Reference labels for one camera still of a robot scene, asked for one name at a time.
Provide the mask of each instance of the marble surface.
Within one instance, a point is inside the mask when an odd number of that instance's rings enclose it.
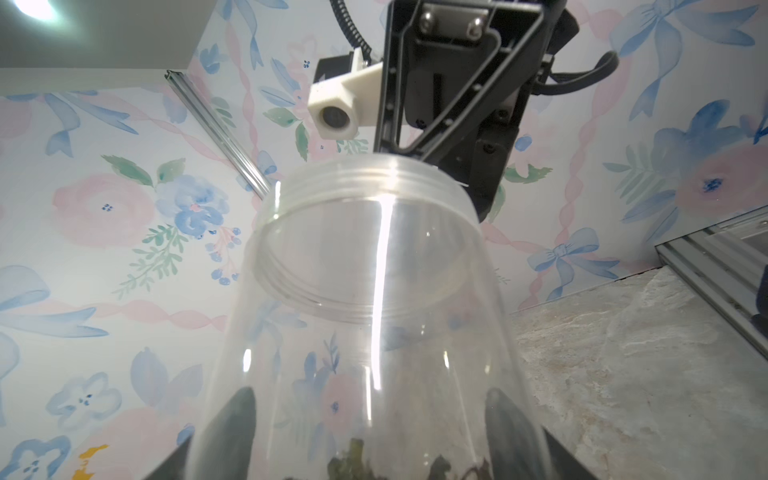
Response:
[[[668,267],[509,325],[539,420],[601,480],[768,478],[768,361]]]

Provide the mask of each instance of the ceiling light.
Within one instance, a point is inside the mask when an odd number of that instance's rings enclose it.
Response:
[[[56,11],[48,0],[13,0],[19,10],[30,17],[49,22],[56,19]]]

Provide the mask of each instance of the screw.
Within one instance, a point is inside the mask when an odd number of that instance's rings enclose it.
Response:
[[[428,35],[432,33],[434,27],[435,15],[432,12],[422,13],[421,18],[419,19],[419,30],[421,30],[423,34]]]
[[[482,29],[485,26],[485,21],[481,17],[477,17],[467,25],[467,38],[472,41],[477,41],[482,37]]]

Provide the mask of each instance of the clear plastic jar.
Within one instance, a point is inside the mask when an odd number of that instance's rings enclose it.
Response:
[[[240,288],[188,479],[549,478],[448,175],[383,154],[306,165],[265,200]]]

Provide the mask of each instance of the white ceiling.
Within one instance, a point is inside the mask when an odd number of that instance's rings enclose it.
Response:
[[[216,0],[49,0],[43,22],[0,0],[0,68],[184,69]]]

